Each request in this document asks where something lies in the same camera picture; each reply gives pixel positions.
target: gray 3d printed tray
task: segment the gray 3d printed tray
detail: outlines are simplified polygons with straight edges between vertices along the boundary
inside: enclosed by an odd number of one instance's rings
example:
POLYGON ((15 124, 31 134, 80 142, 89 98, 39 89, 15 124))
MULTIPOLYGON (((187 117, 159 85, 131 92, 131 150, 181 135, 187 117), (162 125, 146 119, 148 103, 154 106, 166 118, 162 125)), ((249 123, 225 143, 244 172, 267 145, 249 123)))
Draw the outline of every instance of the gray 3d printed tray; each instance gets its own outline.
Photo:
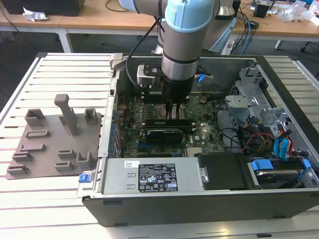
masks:
POLYGON ((96 167, 101 114, 95 109, 75 114, 68 101, 68 95, 56 95, 54 103, 63 113, 60 116, 28 110, 27 126, 6 179, 72 176, 96 167))

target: motherboard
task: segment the motherboard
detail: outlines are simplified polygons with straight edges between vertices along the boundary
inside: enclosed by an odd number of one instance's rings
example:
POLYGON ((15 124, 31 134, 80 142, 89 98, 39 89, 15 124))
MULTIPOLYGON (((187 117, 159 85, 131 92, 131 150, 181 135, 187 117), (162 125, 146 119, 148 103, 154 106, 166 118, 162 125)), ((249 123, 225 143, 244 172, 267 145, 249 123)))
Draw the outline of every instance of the motherboard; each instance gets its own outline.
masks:
POLYGON ((156 96, 142 95, 126 101, 123 96, 119 101, 123 158, 193 157, 225 151, 215 127, 216 102, 205 93, 190 95, 178 112, 172 111, 168 121, 165 104, 156 96))

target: gray floor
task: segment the gray floor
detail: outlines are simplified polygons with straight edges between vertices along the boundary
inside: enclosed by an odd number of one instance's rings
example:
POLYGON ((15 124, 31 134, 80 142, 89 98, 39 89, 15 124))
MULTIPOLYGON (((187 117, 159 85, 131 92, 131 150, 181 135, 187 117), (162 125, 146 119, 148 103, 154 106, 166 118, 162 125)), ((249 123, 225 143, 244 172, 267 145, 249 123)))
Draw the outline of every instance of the gray floor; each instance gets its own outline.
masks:
MULTIPOLYGON (((21 34, 15 34, 15 41, 0 43, 0 89, 10 96, 28 70, 37 52, 63 52, 61 44, 53 33, 26 33, 24 35, 34 46, 31 46, 21 34)), ((120 35, 84 35, 72 34, 74 52, 129 52, 138 39, 136 36, 120 35)), ((280 50, 275 50, 275 41, 253 40, 245 55, 288 55, 300 60, 312 74, 319 71, 318 50, 307 47, 300 52, 305 42, 284 42, 280 50)), ((155 49, 157 38, 148 37, 137 49, 138 53, 149 53, 155 49)), ((0 110, 5 106, 8 97, 0 92, 0 110)))

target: warning label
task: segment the warning label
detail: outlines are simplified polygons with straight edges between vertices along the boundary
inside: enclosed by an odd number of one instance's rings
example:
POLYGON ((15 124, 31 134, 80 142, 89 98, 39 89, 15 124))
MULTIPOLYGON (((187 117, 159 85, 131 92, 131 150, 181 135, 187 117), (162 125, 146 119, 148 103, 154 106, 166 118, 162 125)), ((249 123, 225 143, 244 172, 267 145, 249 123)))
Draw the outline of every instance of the warning label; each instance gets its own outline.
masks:
POLYGON ((139 191, 141 193, 178 191, 175 164, 140 164, 139 191))

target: blue cable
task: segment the blue cable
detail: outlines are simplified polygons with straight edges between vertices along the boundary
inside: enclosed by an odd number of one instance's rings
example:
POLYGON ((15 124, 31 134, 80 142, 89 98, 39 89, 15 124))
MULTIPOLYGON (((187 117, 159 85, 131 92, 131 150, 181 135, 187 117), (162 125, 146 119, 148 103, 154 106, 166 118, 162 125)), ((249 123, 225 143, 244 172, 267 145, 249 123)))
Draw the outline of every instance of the blue cable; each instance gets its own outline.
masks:
POLYGON ((250 35, 251 35, 251 27, 250 27, 250 23, 249 23, 249 20, 247 18, 244 18, 247 23, 248 23, 248 28, 249 28, 249 31, 248 31, 248 40, 246 41, 246 44, 244 46, 244 49, 243 51, 240 53, 240 55, 244 54, 244 52, 246 51, 247 47, 248 47, 248 42, 250 42, 250 35))

